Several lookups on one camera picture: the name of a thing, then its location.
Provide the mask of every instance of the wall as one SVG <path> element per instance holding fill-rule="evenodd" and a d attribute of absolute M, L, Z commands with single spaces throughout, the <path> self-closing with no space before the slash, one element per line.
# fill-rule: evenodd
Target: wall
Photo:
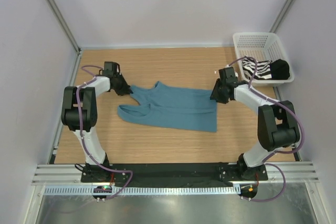
<path fill-rule="evenodd" d="M 75 51 L 45 0 L 0 0 L 0 223 L 21 223 Z"/>
<path fill-rule="evenodd" d="M 307 140 L 300 152 L 312 160 L 336 215 L 336 1 L 296 0 L 279 29 L 296 79 L 281 86 L 303 121 Z"/>
<path fill-rule="evenodd" d="M 221 46 L 269 31 L 285 0 L 55 0 L 81 47 Z"/>

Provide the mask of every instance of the plastic basket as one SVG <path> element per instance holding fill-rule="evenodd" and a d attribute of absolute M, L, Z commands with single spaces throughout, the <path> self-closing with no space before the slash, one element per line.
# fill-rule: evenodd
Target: plastic basket
<path fill-rule="evenodd" d="M 233 42 L 237 58 L 249 56 L 257 61 L 282 59 L 289 64 L 290 77 L 288 80 L 253 80 L 253 86 L 278 86 L 294 81 L 292 67 L 278 35 L 273 33 L 235 33 L 233 34 Z M 239 61 L 238 64 L 242 80 L 249 81 L 243 72 L 241 62 Z"/>

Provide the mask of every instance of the wooden table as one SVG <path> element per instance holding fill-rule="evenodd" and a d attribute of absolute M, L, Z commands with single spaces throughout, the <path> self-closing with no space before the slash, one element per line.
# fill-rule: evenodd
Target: wooden table
<path fill-rule="evenodd" d="M 115 61 L 129 85 L 144 88 L 151 88 L 160 80 L 169 86 L 212 90 L 218 78 L 217 70 L 234 59 L 231 47 L 118 49 L 84 51 L 80 65 L 103 67 L 104 61 Z M 90 79 L 90 75 L 79 70 L 76 85 Z M 275 97 L 271 87 L 259 90 Z M 216 133 L 128 123 L 117 115 L 120 104 L 138 103 L 130 96 L 119 97 L 114 91 L 97 99 L 97 132 L 111 163 L 235 162 L 257 142 L 256 115 L 236 101 L 218 104 Z M 292 155 L 280 154 L 271 159 L 293 160 Z M 55 163 L 84 162 L 79 141 L 64 127 Z"/>

